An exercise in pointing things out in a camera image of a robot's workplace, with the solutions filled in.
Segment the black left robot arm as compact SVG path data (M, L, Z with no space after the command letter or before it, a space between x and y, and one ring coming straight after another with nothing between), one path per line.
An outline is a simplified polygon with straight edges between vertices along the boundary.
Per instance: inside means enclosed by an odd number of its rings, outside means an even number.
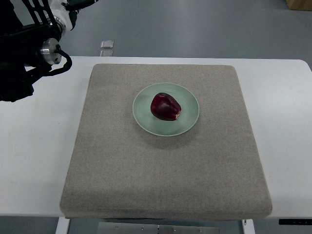
M59 41L62 31L46 0L24 0L33 23L23 25L9 0L0 2L0 99L15 102L31 96L42 77L72 66Z

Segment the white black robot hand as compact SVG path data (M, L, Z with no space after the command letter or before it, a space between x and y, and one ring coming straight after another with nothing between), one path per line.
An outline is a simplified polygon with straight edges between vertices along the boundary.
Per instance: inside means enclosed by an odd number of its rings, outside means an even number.
M50 9L61 33L73 30L79 11L96 2L98 0L53 0Z

